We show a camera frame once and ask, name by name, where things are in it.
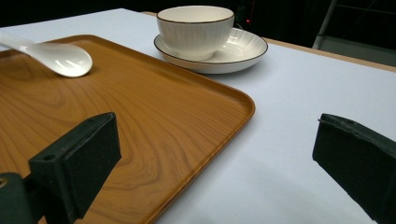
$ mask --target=white spoon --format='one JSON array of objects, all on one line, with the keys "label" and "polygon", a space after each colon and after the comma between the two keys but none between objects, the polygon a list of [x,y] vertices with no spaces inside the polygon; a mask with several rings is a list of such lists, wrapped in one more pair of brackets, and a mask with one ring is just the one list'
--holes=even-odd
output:
[{"label": "white spoon", "polygon": [[0,45],[15,49],[65,77],[81,77],[90,71],[92,58],[84,49],[70,44],[40,43],[0,33]]}]

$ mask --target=white table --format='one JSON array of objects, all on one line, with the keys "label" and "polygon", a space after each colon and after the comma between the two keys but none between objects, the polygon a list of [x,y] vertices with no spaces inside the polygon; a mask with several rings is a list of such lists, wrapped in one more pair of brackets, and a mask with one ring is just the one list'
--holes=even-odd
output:
[{"label": "white table", "polygon": [[[36,42],[98,35],[161,59],[156,19],[126,9],[0,30]],[[269,44],[255,66],[208,77],[247,93],[256,113],[158,223],[374,223],[312,150],[322,113],[395,140],[395,73]]]}]

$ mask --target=saucer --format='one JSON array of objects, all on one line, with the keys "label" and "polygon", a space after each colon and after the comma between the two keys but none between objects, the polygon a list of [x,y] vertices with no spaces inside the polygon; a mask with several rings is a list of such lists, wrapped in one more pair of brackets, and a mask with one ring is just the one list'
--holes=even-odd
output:
[{"label": "saucer", "polygon": [[243,70],[257,63],[268,50],[268,44],[257,35],[233,28],[224,46],[210,59],[194,62],[180,59],[177,52],[163,43],[163,37],[157,35],[154,45],[166,61],[201,74],[223,74]]}]

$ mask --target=wooden tray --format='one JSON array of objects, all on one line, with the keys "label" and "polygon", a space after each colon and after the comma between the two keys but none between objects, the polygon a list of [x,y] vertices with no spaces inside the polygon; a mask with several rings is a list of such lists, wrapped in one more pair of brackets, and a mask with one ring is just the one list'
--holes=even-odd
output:
[{"label": "wooden tray", "polygon": [[54,42],[87,50],[85,77],[60,77],[15,50],[0,52],[0,173],[84,119],[114,111],[122,159],[78,223],[149,223],[254,114],[241,91],[91,35]]}]

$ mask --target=bowl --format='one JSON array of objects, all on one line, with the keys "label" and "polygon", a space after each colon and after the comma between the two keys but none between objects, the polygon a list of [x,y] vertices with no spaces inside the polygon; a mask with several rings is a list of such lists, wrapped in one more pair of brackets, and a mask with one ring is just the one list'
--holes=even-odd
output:
[{"label": "bowl", "polygon": [[163,43],[189,61],[212,57],[228,40],[233,28],[234,14],[224,7],[172,7],[157,14]]}]

